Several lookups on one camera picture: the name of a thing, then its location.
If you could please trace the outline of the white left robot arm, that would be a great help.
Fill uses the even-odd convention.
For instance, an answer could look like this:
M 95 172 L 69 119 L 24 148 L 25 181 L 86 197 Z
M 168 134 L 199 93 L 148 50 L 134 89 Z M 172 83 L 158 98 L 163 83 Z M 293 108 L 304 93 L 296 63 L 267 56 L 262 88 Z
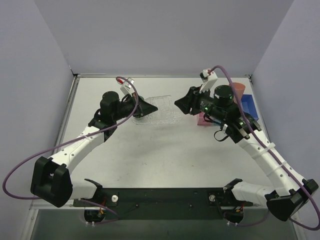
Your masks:
M 119 120 L 145 117 L 157 110 L 156 106 L 136 94 L 128 94 L 120 100 L 114 91 L 104 93 L 100 108 L 82 131 L 80 140 L 68 144 L 49 158 L 42 156 L 35 162 L 31 193 L 58 208 L 73 199 L 85 199 L 92 206 L 100 204 L 102 185 L 88 178 L 73 182 L 71 173 L 93 149 L 111 137 Z

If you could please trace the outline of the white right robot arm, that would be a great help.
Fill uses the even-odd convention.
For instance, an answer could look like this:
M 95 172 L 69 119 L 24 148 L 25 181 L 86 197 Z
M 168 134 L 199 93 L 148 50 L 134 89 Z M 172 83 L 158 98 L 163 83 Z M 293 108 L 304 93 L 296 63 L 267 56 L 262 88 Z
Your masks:
M 234 93 L 229 85 L 201 92 L 192 86 L 186 96 L 174 104 L 185 115 L 203 113 L 220 122 L 220 128 L 231 140 L 246 151 L 262 169 L 272 186 L 250 184 L 234 180 L 228 188 L 238 201 L 262 205 L 281 221 L 289 220 L 318 190 L 314 179 L 306 179 L 297 173 L 278 153 L 258 122 L 242 106 L 235 103 Z

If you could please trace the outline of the orange plastic cup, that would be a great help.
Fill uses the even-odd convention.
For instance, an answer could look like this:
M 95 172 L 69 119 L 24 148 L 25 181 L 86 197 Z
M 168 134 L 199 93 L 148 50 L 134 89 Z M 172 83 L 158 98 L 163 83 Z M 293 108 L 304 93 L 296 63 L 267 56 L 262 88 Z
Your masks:
M 246 86 L 240 82 L 233 82 L 233 85 L 236 91 L 236 94 L 234 94 L 234 97 L 233 97 L 233 101 L 237 103 L 236 95 L 238 96 L 238 99 L 241 100 L 245 92 Z

